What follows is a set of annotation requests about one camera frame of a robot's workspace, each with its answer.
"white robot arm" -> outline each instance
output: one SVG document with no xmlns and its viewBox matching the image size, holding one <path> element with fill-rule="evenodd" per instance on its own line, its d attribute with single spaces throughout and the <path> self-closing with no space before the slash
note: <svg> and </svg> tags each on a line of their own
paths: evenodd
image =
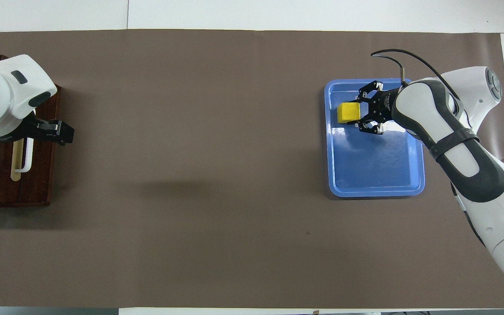
<svg viewBox="0 0 504 315">
<path fill-rule="evenodd" d="M 391 115 L 430 150 L 452 182 L 470 224 L 504 272 L 504 163 L 476 136 L 501 96 L 496 74 L 485 66 L 473 66 L 378 91 L 372 100 L 380 104 L 375 105 L 378 111 Z M 369 128 L 366 120 L 355 123 L 361 131 L 379 133 L 378 126 Z"/>
<path fill-rule="evenodd" d="M 61 120 L 46 122 L 33 111 L 57 92 L 44 70 L 27 55 L 0 61 L 0 141 L 24 137 L 71 143 L 74 131 Z"/>
</svg>

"black cable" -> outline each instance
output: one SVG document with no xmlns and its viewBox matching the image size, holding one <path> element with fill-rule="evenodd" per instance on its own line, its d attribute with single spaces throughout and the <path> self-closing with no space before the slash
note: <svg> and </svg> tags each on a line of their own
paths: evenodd
<svg viewBox="0 0 504 315">
<path fill-rule="evenodd" d="M 454 90 L 450 87 L 450 85 L 448 84 L 448 82 L 446 82 L 446 80 L 444 78 L 442 78 L 441 74 L 438 73 L 432 65 L 430 65 L 428 62 L 425 61 L 425 59 L 421 58 L 420 56 L 414 54 L 413 52 L 408 52 L 408 50 L 403 50 L 403 49 L 383 49 L 383 50 L 379 50 L 377 52 L 373 52 L 371 54 L 371 56 L 374 56 L 376 54 L 380 54 L 380 53 L 387 53 L 387 52 L 395 52 L 395 53 L 404 53 L 404 54 L 408 54 L 410 56 L 412 56 L 413 58 L 416 58 L 417 60 L 421 61 L 425 66 L 427 66 L 440 80 L 441 82 L 446 86 L 446 88 L 448 88 L 448 91 L 450 91 L 450 93 L 452 93 L 452 95 L 455 97 L 455 98 L 458 98 L 458 95 L 456 94 L 456 92 L 454 92 Z"/>
</svg>

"black strap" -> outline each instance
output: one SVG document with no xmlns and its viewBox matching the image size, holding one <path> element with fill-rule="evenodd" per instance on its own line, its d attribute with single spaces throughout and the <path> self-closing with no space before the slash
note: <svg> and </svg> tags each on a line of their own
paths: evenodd
<svg viewBox="0 0 504 315">
<path fill-rule="evenodd" d="M 436 160 L 439 156 L 443 155 L 446 151 L 456 147 L 462 142 L 468 139 L 476 139 L 480 141 L 480 138 L 469 128 L 459 129 L 452 132 L 448 136 L 440 139 L 436 144 L 429 148 L 429 153 Z"/>
</svg>

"white handle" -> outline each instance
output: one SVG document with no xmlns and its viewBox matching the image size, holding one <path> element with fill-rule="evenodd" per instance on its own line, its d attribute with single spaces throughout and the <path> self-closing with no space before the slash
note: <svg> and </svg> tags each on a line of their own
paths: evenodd
<svg viewBox="0 0 504 315">
<path fill-rule="evenodd" d="M 34 149 L 34 139 L 26 138 L 26 152 L 24 156 L 24 167 L 14 170 L 16 173 L 26 173 L 32 167 L 32 150 Z"/>
</svg>

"yellow block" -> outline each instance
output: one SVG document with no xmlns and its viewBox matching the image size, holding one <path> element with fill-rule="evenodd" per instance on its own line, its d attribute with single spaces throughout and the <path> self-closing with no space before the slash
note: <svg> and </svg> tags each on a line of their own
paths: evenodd
<svg viewBox="0 0 504 315">
<path fill-rule="evenodd" d="M 342 102 L 338 106 L 338 123 L 347 123 L 361 119 L 361 109 L 358 102 Z"/>
</svg>

